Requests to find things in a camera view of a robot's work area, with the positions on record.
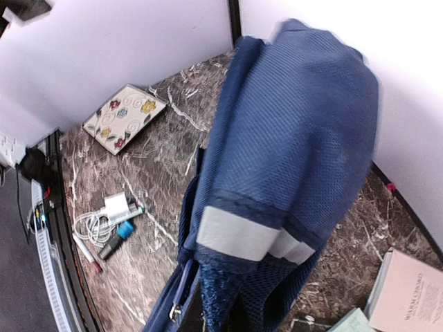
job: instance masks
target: notebook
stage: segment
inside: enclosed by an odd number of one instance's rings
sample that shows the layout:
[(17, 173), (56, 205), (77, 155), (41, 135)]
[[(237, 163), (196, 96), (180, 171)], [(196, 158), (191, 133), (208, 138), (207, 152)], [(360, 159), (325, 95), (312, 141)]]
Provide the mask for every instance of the notebook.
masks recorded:
[(329, 332), (375, 332), (368, 326), (368, 319), (360, 308), (352, 309)]
[(386, 253), (368, 299), (369, 326), (383, 332), (442, 332), (443, 273), (397, 250)]

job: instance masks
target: brown marble surface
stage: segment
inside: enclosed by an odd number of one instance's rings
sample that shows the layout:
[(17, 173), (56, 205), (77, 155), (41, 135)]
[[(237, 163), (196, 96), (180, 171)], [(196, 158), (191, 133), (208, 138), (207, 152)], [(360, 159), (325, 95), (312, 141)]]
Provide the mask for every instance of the brown marble surface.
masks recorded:
[[(178, 218), (194, 173), (195, 148), (206, 146), (232, 54), (196, 64), (152, 91), (172, 103), (118, 156), (81, 129), (61, 141), (71, 220), (125, 191), (147, 210), (136, 231), (94, 273), (82, 257), (91, 295), (107, 332), (140, 331), (176, 266)], [(98, 249), (90, 247), (96, 254)], [(328, 241), (324, 255), (281, 331), (326, 331), (351, 308), (364, 307), (383, 254), (395, 247), (441, 268), (408, 213), (373, 173)]]

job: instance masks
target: flower pattern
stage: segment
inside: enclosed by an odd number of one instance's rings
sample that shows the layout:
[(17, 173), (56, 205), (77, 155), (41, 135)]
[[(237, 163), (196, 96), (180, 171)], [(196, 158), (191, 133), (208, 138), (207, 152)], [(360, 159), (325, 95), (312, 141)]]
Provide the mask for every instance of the flower pattern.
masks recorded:
[(108, 137), (110, 133), (111, 133), (111, 128), (107, 127), (107, 128), (102, 130), (102, 133), (100, 135), (102, 137)]
[(116, 149), (121, 149), (123, 147), (123, 145), (125, 145), (126, 140), (119, 138), (118, 141), (116, 143), (114, 143), (114, 147)]
[(150, 111), (155, 110), (156, 105), (155, 105), (155, 101), (153, 100), (148, 100), (142, 107), (140, 112), (144, 113), (144, 114), (148, 114)]
[(112, 100), (109, 103), (109, 106), (111, 107), (111, 109), (115, 109), (116, 107), (120, 106), (120, 100)]
[(117, 118), (124, 118), (127, 115), (127, 109), (121, 109), (117, 113)]

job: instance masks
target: power strip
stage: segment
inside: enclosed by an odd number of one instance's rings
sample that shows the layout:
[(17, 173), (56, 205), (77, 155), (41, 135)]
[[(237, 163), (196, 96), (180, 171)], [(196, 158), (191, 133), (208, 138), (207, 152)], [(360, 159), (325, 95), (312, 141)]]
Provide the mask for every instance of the power strip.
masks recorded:
[(26, 154), (26, 147), (0, 131), (0, 163), (7, 167), (15, 167)]

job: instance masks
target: pen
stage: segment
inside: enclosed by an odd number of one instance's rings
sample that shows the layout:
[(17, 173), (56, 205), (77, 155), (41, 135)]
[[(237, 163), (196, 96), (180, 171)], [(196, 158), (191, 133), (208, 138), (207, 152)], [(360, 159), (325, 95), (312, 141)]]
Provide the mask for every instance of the pen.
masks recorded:
[(85, 246), (85, 244), (83, 243), (83, 241), (75, 234), (72, 234), (72, 237), (74, 239), (74, 241), (77, 243), (78, 248), (80, 249), (81, 252), (83, 252), (83, 255), (86, 257), (86, 259), (88, 260), (89, 263), (91, 263), (93, 265), (93, 267), (96, 270), (96, 273), (101, 273), (103, 272), (102, 267), (100, 266), (100, 264), (96, 261), (96, 259), (94, 258), (94, 256), (91, 254), (91, 252), (89, 251), (89, 249)]

